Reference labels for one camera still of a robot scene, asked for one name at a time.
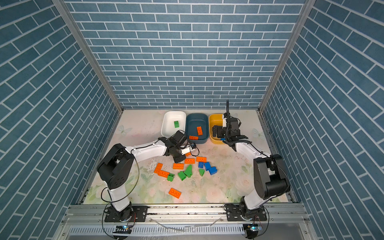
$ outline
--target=metal grille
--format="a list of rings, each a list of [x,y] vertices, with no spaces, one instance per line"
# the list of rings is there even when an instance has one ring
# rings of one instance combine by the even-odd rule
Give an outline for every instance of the metal grille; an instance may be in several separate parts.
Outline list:
[[[113,231],[121,231],[121,229],[114,226],[105,226],[104,229],[108,234]],[[187,227],[190,225],[167,224],[169,228],[164,228],[159,225],[136,225],[129,236],[169,236],[169,235],[188,235],[188,234],[242,234],[244,233],[242,224],[217,224],[216,226],[203,226],[203,227]],[[81,225],[72,226],[69,232],[70,235],[105,235],[101,226],[94,225]]]

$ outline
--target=black mounting plate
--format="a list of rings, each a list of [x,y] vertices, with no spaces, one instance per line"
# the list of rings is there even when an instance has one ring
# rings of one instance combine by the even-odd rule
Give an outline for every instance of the black mounting plate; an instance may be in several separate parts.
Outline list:
[[[253,210],[255,213],[255,217],[248,219],[248,218],[243,218],[241,216],[240,208],[238,204],[225,204],[224,205],[224,210],[227,212],[227,221],[228,222],[237,222],[237,221],[266,221],[266,214],[265,214],[265,209],[264,207],[260,207],[258,209]]]
[[[135,216],[136,213],[136,222],[145,222],[145,218],[147,217],[148,206],[132,206],[133,212],[132,216]],[[106,209],[106,216],[104,222],[119,222],[119,217],[117,211],[114,207],[110,206]]]

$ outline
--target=dark blue plastic bin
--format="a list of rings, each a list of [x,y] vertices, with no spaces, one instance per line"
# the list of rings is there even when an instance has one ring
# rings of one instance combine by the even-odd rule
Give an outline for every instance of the dark blue plastic bin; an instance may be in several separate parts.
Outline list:
[[[197,127],[201,127],[203,135],[197,135]],[[185,134],[189,139],[189,136],[197,136],[198,140],[189,140],[196,144],[205,143],[209,138],[209,122],[208,116],[204,113],[191,113],[187,116],[185,123]]]

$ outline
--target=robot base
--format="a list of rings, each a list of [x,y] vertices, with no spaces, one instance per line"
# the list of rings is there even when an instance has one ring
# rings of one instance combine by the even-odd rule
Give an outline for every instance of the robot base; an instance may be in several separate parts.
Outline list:
[[[239,205],[225,204],[224,210],[227,212],[227,221],[229,222],[267,220],[264,207],[249,210],[244,203],[244,197],[241,198]]]
[[[104,222],[144,222],[147,217],[147,211],[148,206],[132,207],[132,203],[129,203],[129,205],[121,212],[116,211],[114,207],[110,206],[105,211],[106,216]]]

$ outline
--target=green sloped block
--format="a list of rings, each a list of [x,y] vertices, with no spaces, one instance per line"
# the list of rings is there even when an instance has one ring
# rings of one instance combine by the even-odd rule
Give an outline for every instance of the green sloped block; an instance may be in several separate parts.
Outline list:
[[[188,165],[187,169],[184,171],[184,174],[187,177],[191,177],[192,176],[192,165]]]
[[[202,168],[199,168],[199,173],[200,173],[200,176],[203,176],[203,175],[204,175],[204,173],[205,173],[204,169],[202,169]]]

